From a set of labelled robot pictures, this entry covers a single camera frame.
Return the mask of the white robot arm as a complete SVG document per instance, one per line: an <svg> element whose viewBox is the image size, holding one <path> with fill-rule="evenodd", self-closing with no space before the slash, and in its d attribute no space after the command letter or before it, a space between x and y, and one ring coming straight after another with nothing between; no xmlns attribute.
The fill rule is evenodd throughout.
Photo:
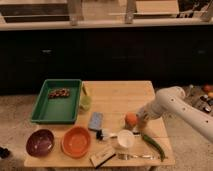
<svg viewBox="0 0 213 171"><path fill-rule="evenodd" d="M155 98L141 107L136 115L143 126L150 120L160 118L169 111L181 117L203 137L213 143L213 117L190 106L184 99L186 93L183 88L173 86L162 88L155 94Z"/></svg>

